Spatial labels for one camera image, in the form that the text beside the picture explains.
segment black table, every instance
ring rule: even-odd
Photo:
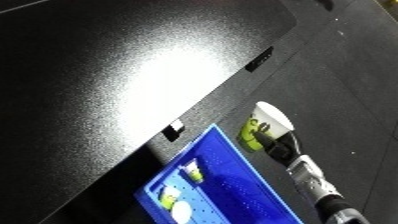
[[[45,218],[295,25],[277,0],[10,2],[2,223]]]

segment white cup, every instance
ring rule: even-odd
[[[260,101],[243,125],[238,141],[248,151],[257,151],[263,147],[253,136],[254,132],[260,131],[272,139],[278,139],[293,130],[293,124],[285,114],[271,104]]]

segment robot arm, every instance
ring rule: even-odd
[[[294,132],[288,132],[277,141],[262,132],[255,132],[253,136],[270,157],[287,168],[298,192],[316,208],[323,223],[370,224],[326,180],[319,166],[308,155],[302,153]]]

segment blue plastic bin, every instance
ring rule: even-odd
[[[193,158],[204,176],[200,184],[181,169]],[[191,205],[189,223],[302,223],[214,124],[135,193],[161,224],[175,223],[159,202],[166,185],[181,191],[178,200]]]

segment gray floor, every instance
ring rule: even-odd
[[[132,156],[142,162],[131,167],[127,161],[121,164],[116,170],[124,174],[116,179],[122,183],[128,170],[166,163],[213,122],[233,139],[254,103],[263,100],[288,115],[306,152],[372,223],[398,223],[396,22],[372,0],[334,1],[331,11],[317,1],[283,2],[298,25],[275,43],[274,56],[254,73],[242,70],[184,114],[181,120],[187,130],[177,141],[170,143],[161,134],[155,136]],[[282,167],[265,154],[243,153],[305,223],[320,223]],[[156,170],[135,173],[141,182],[129,183],[129,189],[139,187]],[[106,189],[110,180],[103,178],[102,185],[88,191],[97,195],[108,192],[93,189]],[[79,207],[90,201],[87,198],[80,196],[65,208]],[[86,211],[90,222],[151,223],[132,201],[113,215],[100,212],[112,209],[109,205],[94,212],[89,207],[80,210]],[[61,222],[61,216],[47,223],[70,223]]]

